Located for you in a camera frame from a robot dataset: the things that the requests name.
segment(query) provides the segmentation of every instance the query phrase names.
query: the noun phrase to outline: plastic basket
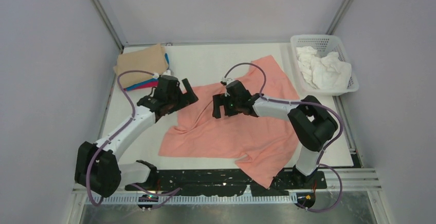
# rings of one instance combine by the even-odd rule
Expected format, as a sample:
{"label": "plastic basket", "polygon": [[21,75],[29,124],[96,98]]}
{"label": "plastic basket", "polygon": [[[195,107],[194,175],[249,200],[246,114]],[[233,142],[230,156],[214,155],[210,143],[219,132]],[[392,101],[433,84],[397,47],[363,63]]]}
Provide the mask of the plastic basket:
{"label": "plastic basket", "polygon": [[339,60],[349,63],[348,55],[339,37],[334,35],[294,35],[290,38],[290,46],[292,50],[292,58],[290,61],[295,80],[295,88],[299,93],[306,95],[339,96],[343,93],[353,92],[359,89],[359,83],[353,71],[351,72],[347,89],[313,89],[306,83],[301,74],[297,62],[297,47],[312,46],[318,51],[319,57],[324,57],[332,51],[338,52]]}

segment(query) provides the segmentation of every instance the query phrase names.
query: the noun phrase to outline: white cloth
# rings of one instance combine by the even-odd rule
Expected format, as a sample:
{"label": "white cloth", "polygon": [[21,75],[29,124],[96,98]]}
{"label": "white cloth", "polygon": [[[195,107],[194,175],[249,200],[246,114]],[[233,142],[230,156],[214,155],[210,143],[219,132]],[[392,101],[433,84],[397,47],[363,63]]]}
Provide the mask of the white cloth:
{"label": "white cloth", "polygon": [[297,47],[298,66],[304,80],[315,89],[346,89],[351,77],[351,64],[339,60],[338,52],[317,57],[311,46]]}

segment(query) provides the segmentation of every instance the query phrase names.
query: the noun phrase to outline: wire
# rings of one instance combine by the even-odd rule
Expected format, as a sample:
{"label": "wire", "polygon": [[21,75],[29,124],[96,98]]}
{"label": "wire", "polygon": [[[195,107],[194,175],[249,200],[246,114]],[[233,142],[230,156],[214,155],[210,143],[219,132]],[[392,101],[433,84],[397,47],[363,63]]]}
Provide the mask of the wire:
{"label": "wire", "polygon": [[[121,91],[122,91],[122,93],[124,94],[124,96],[125,96],[125,98],[128,100],[128,102],[130,103],[130,107],[132,108],[132,115],[131,115],[131,117],[130,117],[130,119],[121,127],[121,128],[119,128],[116,132],[114,132],[114,134],[112,134],[112,136],[110,136],[98,149],[97,149],[97,151],[94,153],[94,155],[91,157],[91,161],[89,162],[89,164],[88,164],[88,167],[87,167],[87,169],[86,169],[86,178],[85,178],[85,184],[86,184],[86,192],[87,192],[87,194],[88,194],[88,198],[89,198],[89,201],[92,203],[92,205],[94,205],[94,206],[96,206],[96,207],[98,207],[98,206],[100,206],[101,205],[101,203],[103,202],[103,197],[100,197],[100,200],[99,200],[99,202],[95,202],[95,200],[94,200],[94,198],[93,198],[93,195],[92,195],[92,192],[91,192],[91,187],[90,187],[90,175],[91,175],[91,169],[92,169],[92,165],[94,164],[94,162],[96,161],[96,158],[97,158],[97,156],[98,156],[98,154],[103,150],[103,148],[106,146],[106,145],[108,145],[111,141],[112,141],[112,139],[113,138],[115,138],[118,134],[120,134],[120,132],[121,131],[123,131],[132,121],[133,121],[133,119],[134,119],[134,117],[135,117],[135,113],[136,113],[136,108],[135,108],[135,105],[133,104],[133,101],[132,101],[132,99],[130,99],[130,97],[129,97],[129,95],[127,94],[127,92],[124,90],[124,88],[121,86],[121,83],[120,83],[120,78],[123,76],[123,75],[125,75],[125,74],[127,74],[127,73],[131,73],[131,72],[140,72],[140,73],[146,73],[146,74],[150,74],[150,75],[153,75],[153,73],[151,73],[151,72],[148,72],[148,71],[142,71],[142,70],[130,70],[130,71],[125,71],[125,72],[123,72],[123,73],[121,73],[118,77],[117,77],[117,83],[118,83],[118,86],[120,87],[120,89],[121,89]],[[169,199],[172,197],[172,196],[174,196],[179,190],[180,190],[180,188],[177,188],[176,190],[174,190],[174,191],[172,191],[172,192],[169,192],[169,193],[166,193],[166,194],[154,194],[154,193],[149,193],[148,191],[146,191],[145,189],[143,189],[143,188],[141,188],[140,186],[138,186],[137,184],[132,184],[132,186],[134,186],[134,187],[136,187],[136,188],[139,188],[141,191],[144,191],[144,192],[146,192],[147,194],[153,194],[153,195],[156,195],[156,196],[159,196],[159,195],[161,195],[161,196],[168,196],[168,195],[170,195],[170,197],[169,197]]]}
{"label": "wire", "polygon": [[341,199],[342,199],[342,193],[343,193],[342,179],[340,178],[339,173],[338,173],[334,168],[332,168],[331,166],[328,166],[328,165],[325,165],[325,164],[319,164],[319,165],[320,165],[320,166],[323,166],[323,167],[325,167],[325,168],[327,168],[327,169],[330,169],[330,170],[333,171],[333,173],[335,173],[336,176],[338,177],[338,180],[339,180],[339,196],[338,196],[338,199],[336,200],[336,202],[335,202],[332,206],[330,206],[330,207],[328,207],[328,208],[326,208],[326,209],[322,209],[322,210],[314,210],[314,209],[309,209],[309,208],[306,209],[305,206],[303,206],[302,204],[297,203],[297,206],[298,206],[298,207],[300,207],[300,208],[302,208],[302,209],[306,209],[307,211],[309,211],[309,212],[313,212],[313,213],[323,213],[323,212],[327,212],[327,211],[329,211],[329,210],[334,209],[334,208],[339,204],[339,202],[341,201]]}
{"label": "wire", "polygon": [[[264,97],[263,94],[262,94],[262,91],[263,91],[263,89],[265,88],[265,85],[266,85],[266,73],[265,73],[265,71],[264,71],[260,66],[258,66],[258,65],[256,65],[256,64],[248,63],[248,62],[238,63],[238,64],[232,66],[232,67],[227,71],[227,73],[224,75],[224,77],[226,78],[226,77],[229,75],[229,73],[230,73],[233,69],[235,69],[237,66],[241,66],[241,65],[250,65],[250,66],[254,66],[254,67],[256,67],[257,69],[259,69],[259,70],[262,72],[262,75],[263,75],[263,84],[262,84],[262,87],[261,87],[260,90],[259,90],[259,96],[260,96],[261,99],[263,99],[263,100],[265,100],[265,101],[271,101],[271,102],[281,103],[281,104],[289,104],[289,105],[312,105],[312,106],[321,107],[321,108],[324,108],[325,110],[329,111],[331,114],[333,114],[333,115],[336,117],[336,119],[339,121],[339,133],[336,135],[336,137],[332,138],[332,139],[331,139],[331,140],[330,140],[326,145],[324,145],[324,147],[322,148],[321,152],[319,153],[318,159],[317,159],[317,161],[316,161],[316,164],[317,164],[317,165],[321,165],[321,166],[323,166],[323,167],[326,167],[326,168],[332,170],[333,173],[335,173],[336,176],[338,177],[338,179],[339,179],[339,185],[340,185],[340,190],[339,190],[339,196],[338,196],[338,199],[336,200],[336,202],[335,202],[332,206],[330,206],[330,207],[327,208],[327,209],[322,209],[322,210],[312,210],[312,209],[307,209],[307,210],[310,211],[310,212],[322,213],[322,212],[329,211],[329,210],[333,209],[334,207],[336,207],[336,206],[338,205],[338,203],[340,202],[340,200],[341,200],[341,198],[342,198],[342,180],[341,180],[339,174],[337,173],[337,171],[335,171],[332,167],[330,167],[330,166],[328,166],[328,165],[325,165],[325,164],[320,164],[319,162],[321,161],[321,157],[324,155],[324,151],[325,151],[325,149],[327,149],[327,147],[329,147],[329,146],[330,146],[334,141],[336,141],[336,140],[337,140],[337,139],[342,135],[342,133],[343,133],[344,122],[343,122],[341,116],[339,116],[339,114],[337,114],[337,113],[336,113],[335,111],[333,111],[331,108],[329,108],[329,107],[327,107],[327,106],[324,106],[324,105],[322,105],[322,104],[319,104],[319,103],[315,103],[315,102],[302,102],[302,101],[295,101],[295,102],[291,101],[291,102],[288,102],[288,101],[276,100],[276,99],[272,99],[272,98],[268,99],[268,98]],[[299,204],[299,203],[298,203],[297,205],[298,205],[299,207],[301,207],[301,208],[305,208],[303,205],[301,205],[301,204]]]}

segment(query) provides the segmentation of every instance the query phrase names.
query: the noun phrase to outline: salmon fabric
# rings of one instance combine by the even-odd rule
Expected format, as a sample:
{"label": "salmon fabric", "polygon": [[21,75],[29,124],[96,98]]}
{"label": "salmon fabric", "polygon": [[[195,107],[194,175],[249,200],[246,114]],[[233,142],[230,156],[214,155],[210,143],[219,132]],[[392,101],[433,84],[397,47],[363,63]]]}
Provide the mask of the salmon fabric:
{"label": "salmon fabric", "polygon": [[[271,97],[298,99],[297,92],[272,56],[253,61],[266,73],[263,92]],[[238,78],[253,95],[263,84],[263,75],[250,66]],[[199,100],[178,111],[178,126],[165,134],[159,155],[171,157],[241,158],[236,165],[258,184],[268,188],[273,177],[289,162],[298,138],[289,121],[238,114],[212,117],[212,96],[224,93],[220,83],[193,88]]]}

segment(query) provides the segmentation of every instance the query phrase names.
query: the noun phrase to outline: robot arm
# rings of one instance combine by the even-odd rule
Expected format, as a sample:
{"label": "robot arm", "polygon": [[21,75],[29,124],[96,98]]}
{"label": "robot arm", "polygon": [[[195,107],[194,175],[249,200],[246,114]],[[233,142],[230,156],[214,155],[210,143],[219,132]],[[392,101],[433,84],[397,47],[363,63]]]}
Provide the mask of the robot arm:
{"label": "robot arm", "polygon": [[338,129],[333,117],[323,108],[312,105],[295,105],[293,102],[319,101],[313,96],[302,100],[286,100],[274,98],[259,93],[251,95],[244,85],[233,79],[223,79],[226,92],[213,96],[213,116],[221,117],[220,106],[224,106],[226,116],[240,113],[254,117],[274,117],[290,121],[303,145],[299,159],[293,168],[293,179],[297,185],[309,181],[318,169],[318,158],[324,145],[332,138]]}
{"label": "robot arm", "polygon": [[79,147],[77,155],[75,181],[86,186],[86,170],[91,158],[109,140],[92,165],[89,176],[91,190],[103,197],[109,197],[117,188],[132,183],[139,185],[143,183],[142,186],[147,188],[150,174],[157,170],[155,166],[141,160],[124,165],[118,165],[118,161],[135,139],[162,116],[198,100],[188,80],[183,79],[182,83],[186,89],[184,94],[180,90],[177,78],[168,75],[160,76],[153,94],[137,102],[134,116],[128,117],[113,132],[94,144],[84,142]]}

